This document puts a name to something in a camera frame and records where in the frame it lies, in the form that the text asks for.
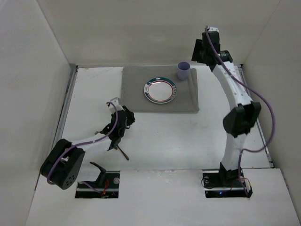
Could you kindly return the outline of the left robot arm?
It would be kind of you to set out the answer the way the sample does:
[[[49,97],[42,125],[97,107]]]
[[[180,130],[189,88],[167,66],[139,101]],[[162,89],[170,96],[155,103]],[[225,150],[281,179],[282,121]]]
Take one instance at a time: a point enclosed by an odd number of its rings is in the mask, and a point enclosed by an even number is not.
[[[109,139],[110,144],[105,151],[118,149],[125,131],[135,122],[135,115],[126,106],[112,101],[108,102],[108,106],[111,108],[111,121],[99,131],[102,137],[93,136],[76,144],[64,138],[57,141],[40,168],[40,174],[50,185],[56,185],[62,190],[73,185],[86,154],[83,147]]]

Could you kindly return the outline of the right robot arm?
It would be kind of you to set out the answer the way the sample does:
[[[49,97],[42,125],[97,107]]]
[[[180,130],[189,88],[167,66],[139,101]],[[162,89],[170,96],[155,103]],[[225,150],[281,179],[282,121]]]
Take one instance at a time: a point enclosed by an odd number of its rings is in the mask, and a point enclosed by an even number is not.
[[[239,178],[238,163],[241,150],[246,136],[257,121],[261,104],[253,101],[242,86],[230,53],[221,50],[218,28],[205,28],[202,38],[196,40],[191,59],[209,66],[222,86],[230,106],[230,112],[222,121],[227,140],[224,157],[220,163],[218,182],[222,186],[232,185]]]

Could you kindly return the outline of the brown wooden spoon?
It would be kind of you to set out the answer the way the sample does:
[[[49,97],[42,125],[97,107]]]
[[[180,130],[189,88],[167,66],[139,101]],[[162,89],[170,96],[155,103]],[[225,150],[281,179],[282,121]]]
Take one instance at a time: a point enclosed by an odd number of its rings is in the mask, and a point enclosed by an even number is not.
[[[119,150],[122,154],[123,154],[123,156],[125,157],[125,159],[128,161],[129,160],[129,157],[128,157],[128,155],[117,145],[116,147],[115,147],[115,149],[116,150]]]

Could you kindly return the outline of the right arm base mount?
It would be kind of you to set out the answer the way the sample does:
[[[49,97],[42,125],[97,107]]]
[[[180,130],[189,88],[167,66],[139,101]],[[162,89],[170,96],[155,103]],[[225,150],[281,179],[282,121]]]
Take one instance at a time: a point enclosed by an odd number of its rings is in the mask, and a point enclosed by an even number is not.
[[[253,188],[249,179],[240,177],[222,182],[218,171],[204,171],[201,185],[206,198],[250,198]]]

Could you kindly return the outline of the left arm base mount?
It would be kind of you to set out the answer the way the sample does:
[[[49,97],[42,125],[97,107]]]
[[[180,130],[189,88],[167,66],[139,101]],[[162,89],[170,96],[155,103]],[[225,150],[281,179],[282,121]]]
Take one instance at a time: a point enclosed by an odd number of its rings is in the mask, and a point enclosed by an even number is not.
[[[76,199],[117,199],[119,197],[120,171],[107,171],[95,162],[89,163],[97,170],[81,171],[80,176],[89,180],[79,180],[76,185]]]

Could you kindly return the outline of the purple plastic cup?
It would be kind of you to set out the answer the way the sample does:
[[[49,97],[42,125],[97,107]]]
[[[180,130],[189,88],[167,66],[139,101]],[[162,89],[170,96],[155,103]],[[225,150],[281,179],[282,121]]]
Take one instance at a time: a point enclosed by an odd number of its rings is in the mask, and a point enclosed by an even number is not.
[[[190,64],[185,61],[181,61],[177,65],[177,78],[179,80],[185,80],[190,76]]]

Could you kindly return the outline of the grey cloth placemat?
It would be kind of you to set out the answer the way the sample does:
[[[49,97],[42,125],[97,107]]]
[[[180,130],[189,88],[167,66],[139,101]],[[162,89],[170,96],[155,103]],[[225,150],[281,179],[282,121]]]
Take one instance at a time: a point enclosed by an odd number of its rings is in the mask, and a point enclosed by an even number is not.
[[[144,94],[145,84],[157,77],[164,77],[175,83],[177,93],[166,104],[153,103]],[[181,81],[177,77],[176,65],[126,66],[122,71],[121,101],[134,113],[197,113],[197,70],[192,68],[188,78]]]

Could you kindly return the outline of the white plate with green rim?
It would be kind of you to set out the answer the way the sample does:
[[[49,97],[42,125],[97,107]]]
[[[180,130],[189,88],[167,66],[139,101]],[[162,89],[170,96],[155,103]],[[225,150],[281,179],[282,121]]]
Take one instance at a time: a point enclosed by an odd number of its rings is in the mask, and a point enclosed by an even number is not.
[[[156,77],[145,83],[143,92],[149,101],[155,104],[167,104],[176,97],[177,87],[168,78]]]

